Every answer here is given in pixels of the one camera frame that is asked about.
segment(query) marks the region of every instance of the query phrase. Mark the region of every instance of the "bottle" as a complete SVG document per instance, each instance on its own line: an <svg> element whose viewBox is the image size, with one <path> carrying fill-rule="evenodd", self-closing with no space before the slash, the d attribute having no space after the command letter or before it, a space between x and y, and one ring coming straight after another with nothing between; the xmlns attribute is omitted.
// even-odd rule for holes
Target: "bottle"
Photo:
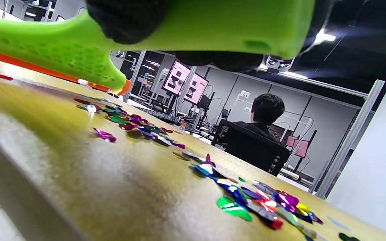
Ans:
<svg viewBox="0 0 386 241"><path fill-rule="evenodd" d="M180 125L180 129L182 130L182 131L186 131L186 123L185 122L181 122L181 125Z"/></svg>

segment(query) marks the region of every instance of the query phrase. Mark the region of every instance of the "black mesh chair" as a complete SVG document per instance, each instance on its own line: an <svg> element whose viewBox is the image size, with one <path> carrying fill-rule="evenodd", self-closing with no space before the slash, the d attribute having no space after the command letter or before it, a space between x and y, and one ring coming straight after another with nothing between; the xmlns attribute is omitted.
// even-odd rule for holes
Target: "black mesh chair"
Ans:
<svg viewBox="0 0 386 241"><path fill-rule="evenodd" d="M290 151L251 130L222 119L212 145L277 176Z"/></svg>

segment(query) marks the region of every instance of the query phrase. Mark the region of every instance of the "lime green gripper finger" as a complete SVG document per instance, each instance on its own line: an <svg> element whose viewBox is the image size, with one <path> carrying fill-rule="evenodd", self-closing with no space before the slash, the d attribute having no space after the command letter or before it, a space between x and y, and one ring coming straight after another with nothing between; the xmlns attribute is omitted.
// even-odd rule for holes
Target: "lime green gripper finger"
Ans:
<svg viewBox="0 0 386 241"><path fill-rule="evenodd" d="M112 50L204 50L277 55L291 59L308 33L314 0L173 1L146 40L123 45L104 36L86 12L64 22L0 19L0 53L121 90L126 77Z"/></svg>

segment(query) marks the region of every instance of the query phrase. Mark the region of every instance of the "black shirt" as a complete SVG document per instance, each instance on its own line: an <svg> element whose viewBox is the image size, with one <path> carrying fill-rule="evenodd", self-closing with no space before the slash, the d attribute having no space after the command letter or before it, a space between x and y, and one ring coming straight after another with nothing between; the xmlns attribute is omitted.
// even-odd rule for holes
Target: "black shirt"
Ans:
<svg viewBox="0 0 386 241"><path fill-rule="evenodd" d="M275 139L274 136L272 136L269 133L268 126L262 123L247 123L247 122L235 122L237 125L240 125L243 128L247 128L248 130L251 130L261 136L266 137L267 139L273 140L274 142L280 144L280 142Z"/></svg>

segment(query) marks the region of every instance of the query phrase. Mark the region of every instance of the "desk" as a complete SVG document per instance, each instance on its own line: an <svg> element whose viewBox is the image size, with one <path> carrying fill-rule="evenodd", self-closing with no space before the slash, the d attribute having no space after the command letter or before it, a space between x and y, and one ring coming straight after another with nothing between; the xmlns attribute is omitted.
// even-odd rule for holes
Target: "desk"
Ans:
<svg viewBox="0 0 386 241"><path fill-rule="evenodd" d="M135 98L135 99L139 99L140 101L144 102L144 101L147 101L146 99L142 98L142 97L139 97L138 95L134 95L134 94L130 94L129 97L132 97L132 98Z"/></svg>
<svg viewBox="0 0 386 241"><path fill-rule="evenodd" d="M79 93L110 101L112 96L1 62L0 73L25 79L0 79L0 110L10 115L0 111L0 149L5 154L0 156L0 204L27 240L305 240L288 223L274 231L255 215L247 222L226 214L216 205L222 190L174 157L172 151L179 148L130 139L104 114L75 108L72 100ZM92 127L113 134L117 142L92 138ZM349 226L361 241L386 241L379 228L193 136L170 137L187 151L210 153L217 167L234 178L260 180L298 197L324 221L305 225L329 241L340 241L339 232L352 233L327 216Z"/></svg>

